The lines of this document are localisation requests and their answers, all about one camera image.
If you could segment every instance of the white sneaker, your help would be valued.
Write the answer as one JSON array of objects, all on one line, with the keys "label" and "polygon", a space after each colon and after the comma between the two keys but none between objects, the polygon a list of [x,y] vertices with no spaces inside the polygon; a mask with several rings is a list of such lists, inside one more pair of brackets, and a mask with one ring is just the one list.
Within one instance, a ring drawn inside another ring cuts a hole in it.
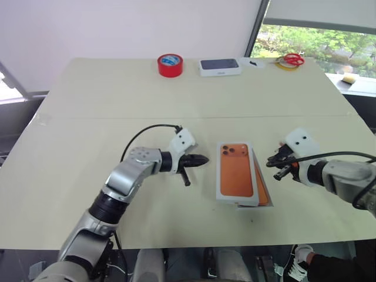
[{"label": "white sneaker", "polygon": [[296,254],[301,249],[308,249],[310,252],[313,252],[313,248],[309,245],[294,245],[291,249],[288,262],[284,267],[281,282],[301,282],[307,276],[308,264],[296,257]]}]

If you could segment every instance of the white table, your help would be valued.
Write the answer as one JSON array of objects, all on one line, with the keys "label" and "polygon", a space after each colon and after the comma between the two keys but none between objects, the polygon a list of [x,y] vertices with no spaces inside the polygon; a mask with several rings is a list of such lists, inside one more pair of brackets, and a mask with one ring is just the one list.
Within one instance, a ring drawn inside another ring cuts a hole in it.
[{"label": "white table", "polygon": [[[196,153],[210,158],[188,169],[192,185],[161,173],[145,180],[120,222],[123,247],[252,246],[376,237],[366,211],[305,187],[261,164],[274,207],[237,211],[216,202],[216,144],[248,140],[260,162],[298,126],[323,152],[376,152],[375,137],[312,61],[296,72],[267,64],[241,76],[201,78],[187,61],[176,79],[153,60],[77,59],[51,90],[0,169],[0,248],[59,249],[125,144],[154,123],[187,127]],[[153,129],[134,146],[165,149],[171,129]],[[360,160],[356,157],[342,159]]]}]

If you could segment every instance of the window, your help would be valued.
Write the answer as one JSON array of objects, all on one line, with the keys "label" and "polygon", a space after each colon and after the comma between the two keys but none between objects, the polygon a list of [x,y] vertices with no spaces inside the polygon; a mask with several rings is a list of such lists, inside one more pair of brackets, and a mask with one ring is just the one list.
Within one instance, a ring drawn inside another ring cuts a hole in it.
[{"label": "window", "polygon": [[0,103],[23,102],[25,99],[15,88],[9,88],[3,81],[4,75],[0,72]]},{"label": "window", "polygon": [[251,57],[275,58],[287,53],[313,57],[325,73],[356,73],[376,79],[376,35],[262,25]]}]

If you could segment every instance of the black cable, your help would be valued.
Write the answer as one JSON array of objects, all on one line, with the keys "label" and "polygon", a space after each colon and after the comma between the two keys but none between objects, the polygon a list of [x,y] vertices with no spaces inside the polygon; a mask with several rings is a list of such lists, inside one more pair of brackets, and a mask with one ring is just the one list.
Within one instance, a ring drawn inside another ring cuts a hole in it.
[{"label": "black cable", "polygon": [[164,124],[160,124],[160,125],[150,125],[150,126],[144,128],[144,129],[142,129],[139,133],[137,133],[137,134],[136,134],[136,135],[135,135],[135,136],[129,141],[128,145],[127,145],[127,146],[125,147],[125,149],[124,149],[124,152],[123,152],[123,154],[122,154],[122,157],[120,158],[120,162],[124,161],[125,154],[126,154],[128,148],[129,148],[130,144],[132,144],[132,142],[135,141],[135,139],[136,139],[141,133],[147,131],[147,130],[150,129],[150,128],[153,128],[153,127],[162,127],[162,126],[164,126],[164,127],[173,127],[173,128],[176,129],[176,133],[178,133],[179,131],[182,130],[182,127],[179,126],[179,125],[164,125]]},{"label": "black cable", "polygon": [[353,207],[355,207],[356,209],[358,209],[358,210],[366,210],[367,208],[366,207],[364,207],[364,206],[360,206],[359,204],[358,204],[358,202],[359,202],[359,200],[361,199],[361,198],[363,198],[363,196],[365,195],[365,194],[367,194],[367,192],[368,191],[370,191],[371,189],[372,189],[372,187],[374,186],[374,185],[376,185],[376,178],[373,180],[373,181],[371,181],[363,190],[361,190],[360,192],[359,192],[359,194],[357,194],[357,196],[354,198],[354,201],[352,201],[352,206]]},{"label": "black cable", "polygon": [[120,241],[119,241],[119,238],[118,238],[118,234],[116,233],[116,231],[113,233],[114,237],[115,237],[115,242],[116,242],[116,245],[119,249],[119,253],[120,253],[120,258],[122,259],[123,261],[123,270],[125,272],[125,282],[128,282],[128,265],[127,265],[127,260],[125,259],[125,256],[124,256],[124,253],[123,253],[123,249],[122,249],[122,245],[120,244]]},{"label": "black cable", "polygon": [[307,157],[300,157],[298,159],[285,160],[285,161],[277,162],[277,163],[267,162],[266,166],[267,167],[285,166],[285,165],[290,165],[292,163],[303,162],[305,160],[313,160],[313,159],[319,159],[321,157],[331,157],[331,156],[341,156],[341,155],[352,155],[352,156],[367,157],[367,158],[370,159],[370,160],[367,160],[367,163],[376,162],[375,156],[365,154],[365,153],[360,153],[360,152],[344,151],[344,152],[331,152],[331,153],[324,153],[324,154],[312,155],[312,156],[307,156]]}]

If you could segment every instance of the orange phone image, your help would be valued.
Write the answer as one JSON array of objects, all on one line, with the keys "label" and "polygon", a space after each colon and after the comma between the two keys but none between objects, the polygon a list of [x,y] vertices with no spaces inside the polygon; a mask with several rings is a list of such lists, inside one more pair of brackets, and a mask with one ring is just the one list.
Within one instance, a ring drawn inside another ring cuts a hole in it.
[{"label": "orange phone image", "polygon": [[251,197],[253,195],[248,146],[225,144],[220,148],[220,191],[224,196]]},{"label": "orange phone image", "polygon": [[258,166],[259,164],[256,162],[256,159],[254,159],[254,168],[256,171],[256,182],[257,182],[257,190],[258,190],[258,200],[259,200],[259,206],[266,206],[269,204],[268,194],[266,192],[265,184],[261,178],[261,170]]}]

